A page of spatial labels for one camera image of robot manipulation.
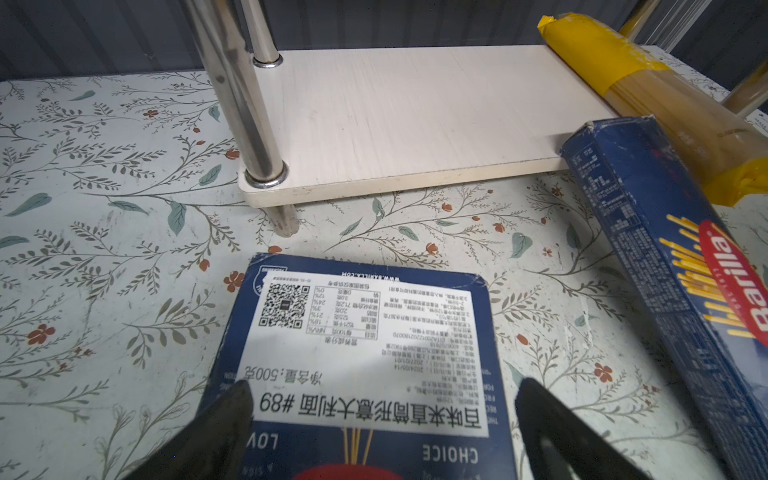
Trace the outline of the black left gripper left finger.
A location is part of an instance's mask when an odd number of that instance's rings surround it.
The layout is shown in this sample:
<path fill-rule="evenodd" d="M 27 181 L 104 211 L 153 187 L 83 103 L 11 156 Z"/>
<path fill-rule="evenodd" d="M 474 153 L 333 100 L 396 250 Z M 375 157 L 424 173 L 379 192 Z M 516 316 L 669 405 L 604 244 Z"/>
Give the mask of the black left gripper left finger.
<path fill-rule="evenodd" d="M 129 479 L 236 479 L 251 433 L 253 397 L 235 382 Z"/>

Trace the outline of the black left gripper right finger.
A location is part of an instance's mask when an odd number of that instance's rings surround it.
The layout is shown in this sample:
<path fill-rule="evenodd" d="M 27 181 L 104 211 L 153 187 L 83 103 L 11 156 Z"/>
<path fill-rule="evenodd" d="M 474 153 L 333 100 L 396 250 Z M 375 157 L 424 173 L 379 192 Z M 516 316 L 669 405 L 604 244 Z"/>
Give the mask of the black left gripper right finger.
<path fill-rule="evenodd" d="M 515 410 L 535 479 L 647 477 L 535 379 L 520 382 Z"/>

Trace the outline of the large blue Barilla box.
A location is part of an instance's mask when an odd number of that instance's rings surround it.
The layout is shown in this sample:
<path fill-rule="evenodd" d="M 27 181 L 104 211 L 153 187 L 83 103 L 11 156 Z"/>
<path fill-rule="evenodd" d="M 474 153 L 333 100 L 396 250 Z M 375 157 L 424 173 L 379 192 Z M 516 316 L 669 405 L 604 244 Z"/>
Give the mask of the large blue Barilla box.
<path fill-rule="evenodd" d="M 489 292 L 475 274 L 261 253 L 201 403 L 246 381 L 241 479 L 513 479 Z"/>

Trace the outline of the slim blue Barilla spaghetti box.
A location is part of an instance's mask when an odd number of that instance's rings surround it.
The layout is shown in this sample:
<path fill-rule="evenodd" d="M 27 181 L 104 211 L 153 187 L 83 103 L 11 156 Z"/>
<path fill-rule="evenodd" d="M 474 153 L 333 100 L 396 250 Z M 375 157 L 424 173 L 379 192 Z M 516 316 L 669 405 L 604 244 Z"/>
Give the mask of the slim blue Barilla spaghetti box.
<path fill-rule="evenodd" d="M 736 479 L 767 475 L 767 288 L 657 121 L 591 121 L 561 154 Z"/>

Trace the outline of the yellow spaghetti bag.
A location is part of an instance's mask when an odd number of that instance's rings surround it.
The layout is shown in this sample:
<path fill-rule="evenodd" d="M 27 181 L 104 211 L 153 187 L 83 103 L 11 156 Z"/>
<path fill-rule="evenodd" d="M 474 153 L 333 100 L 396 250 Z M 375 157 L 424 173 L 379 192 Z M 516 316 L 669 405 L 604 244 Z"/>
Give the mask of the yellow spaghetti bag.
<path fill-rule="evenodd" d="M 546 44 L 619 115 L 655 117 L 711 203 L 767 191 L 767 138 L 601 22 L 544 16 Z"/>

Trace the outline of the white two-tier shelf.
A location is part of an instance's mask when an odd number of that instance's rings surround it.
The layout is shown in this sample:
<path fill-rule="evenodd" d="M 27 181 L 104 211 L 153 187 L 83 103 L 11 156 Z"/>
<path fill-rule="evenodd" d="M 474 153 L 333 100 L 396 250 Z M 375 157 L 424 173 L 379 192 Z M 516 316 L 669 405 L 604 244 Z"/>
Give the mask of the white two-tier shelf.
<path fill-rule="evenodd" d="M 185 1 L 240 152 L 237 186 L 275 230 L 299 204 L 555 171 L 610 107 L 538 46 L 278 52 L 256 1 Z"/>

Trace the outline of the floral patterned table mat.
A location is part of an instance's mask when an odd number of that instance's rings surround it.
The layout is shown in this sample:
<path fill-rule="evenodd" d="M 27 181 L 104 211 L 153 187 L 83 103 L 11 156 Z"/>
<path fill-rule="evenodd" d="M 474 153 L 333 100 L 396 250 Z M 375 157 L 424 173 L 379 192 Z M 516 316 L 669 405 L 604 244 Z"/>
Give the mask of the floral patterned table mat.
<path fill-rule="evenodd" d="M 509 398 L 538 379 L 657 479 L 721 479 L 567 173 L 299 208 L 236 186 L 206 75 L 1 86 L 1 475 L 119 479 L 194 416 L 251 257 L 481 275 Z"/>

